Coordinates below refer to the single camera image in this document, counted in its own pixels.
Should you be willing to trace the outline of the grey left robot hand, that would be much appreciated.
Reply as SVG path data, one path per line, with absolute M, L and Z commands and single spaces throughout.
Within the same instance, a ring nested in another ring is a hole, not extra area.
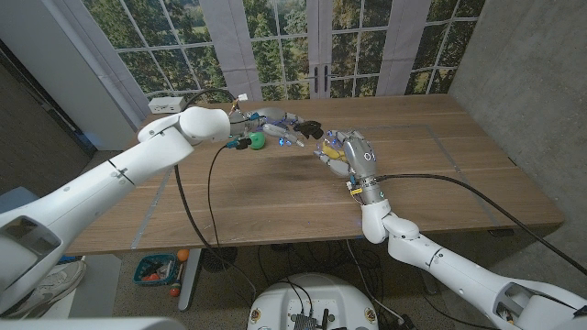
M 300 134 L 294 132 L 294 127 L 304 122 L 303 118 L 281 108 L 263 107 L 246 113 L 235 110 L 228 118 L 231 137 L 242 138 L 248 133 L 262 132 L 278 138 L 284 145 L 305 145 Z

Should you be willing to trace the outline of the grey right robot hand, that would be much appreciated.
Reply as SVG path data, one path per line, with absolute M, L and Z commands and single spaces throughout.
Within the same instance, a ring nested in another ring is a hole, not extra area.
M 363 205 L 384 200 L 375 180 L 377 158 L 370 142 L 357 130 L 327 131 L 314 154 L 337 176 L 349 180 L 351 196 Z

